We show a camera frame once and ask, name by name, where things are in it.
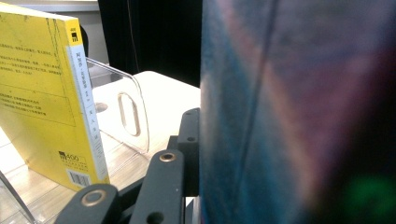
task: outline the book cover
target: book cover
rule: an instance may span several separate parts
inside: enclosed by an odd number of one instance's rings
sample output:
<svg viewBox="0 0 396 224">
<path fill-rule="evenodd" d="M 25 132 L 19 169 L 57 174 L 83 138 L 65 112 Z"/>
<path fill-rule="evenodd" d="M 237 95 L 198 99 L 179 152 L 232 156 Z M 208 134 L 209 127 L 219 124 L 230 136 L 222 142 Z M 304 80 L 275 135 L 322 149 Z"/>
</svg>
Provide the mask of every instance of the book cover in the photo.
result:
<svg viewBox="0 0 396 224">
<path fill-rule="evenodd" d="M 0 3 L 0 126 L 32 170 L 108 183 L 78 19 Z"/>
</svg>

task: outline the black bracket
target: black bracket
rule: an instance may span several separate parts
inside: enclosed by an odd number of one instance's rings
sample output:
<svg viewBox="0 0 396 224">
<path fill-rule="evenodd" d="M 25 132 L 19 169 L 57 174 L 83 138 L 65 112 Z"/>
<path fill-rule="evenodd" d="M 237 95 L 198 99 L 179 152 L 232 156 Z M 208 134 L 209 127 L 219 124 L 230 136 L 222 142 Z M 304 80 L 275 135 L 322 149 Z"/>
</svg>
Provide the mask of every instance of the black bracket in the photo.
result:
<svg viewBox="0 0 396 224">
<path fill-rule="evenodd" d="M 185 223 L 185 197 L 198 196 L 199 111 L 183 114 L 179 136 L 152 157 L 144 178 L 120 191 L 106 184 L 82 189 L 56 223 Z"/>
</svg>

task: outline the teal fabric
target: teal fabric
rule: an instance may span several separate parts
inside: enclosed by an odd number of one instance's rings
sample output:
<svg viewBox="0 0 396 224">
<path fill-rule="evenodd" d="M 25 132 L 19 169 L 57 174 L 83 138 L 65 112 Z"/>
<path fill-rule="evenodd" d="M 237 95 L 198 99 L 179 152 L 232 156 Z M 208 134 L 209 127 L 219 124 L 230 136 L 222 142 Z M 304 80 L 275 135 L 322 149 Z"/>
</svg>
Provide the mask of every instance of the teal fabric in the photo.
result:
<svg viewBox="0 0 396 224">
<path fill-rule="evenodd" d="M 380 220 L 343 206 L 357 176 L 396 186 L 396 2 L 203 10 L 204 223 Z"/>
</svg>

